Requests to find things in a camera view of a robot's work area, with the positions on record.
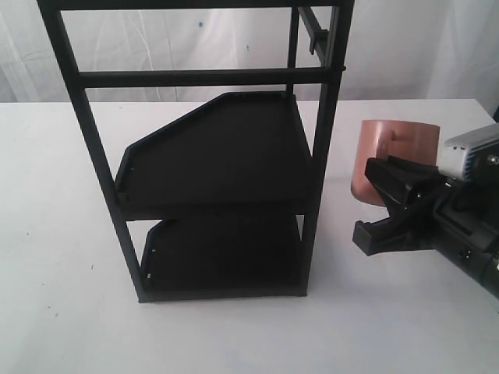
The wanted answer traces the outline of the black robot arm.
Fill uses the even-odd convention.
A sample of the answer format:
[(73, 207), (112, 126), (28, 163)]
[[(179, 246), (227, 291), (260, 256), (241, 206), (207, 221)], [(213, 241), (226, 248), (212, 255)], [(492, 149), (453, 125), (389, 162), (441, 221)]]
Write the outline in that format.
[(388, 217), (355, 223), (352, 240), (367, 255), (436, 250), (498, 295), (498, 187), (455, 181), (436, 167), (371, 157), (365, 176)]

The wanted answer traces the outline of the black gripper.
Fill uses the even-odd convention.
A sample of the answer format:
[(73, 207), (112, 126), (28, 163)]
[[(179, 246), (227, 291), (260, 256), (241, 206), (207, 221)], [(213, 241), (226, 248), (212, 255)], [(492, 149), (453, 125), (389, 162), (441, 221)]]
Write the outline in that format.
[(495, 263), (495, 187), (450, 182), (436, 166), (371, 157), (365, 176), (388, 210), (409, 218), (357, 221), (352, 241), (366, 256), (436, 249), (459, 265)]

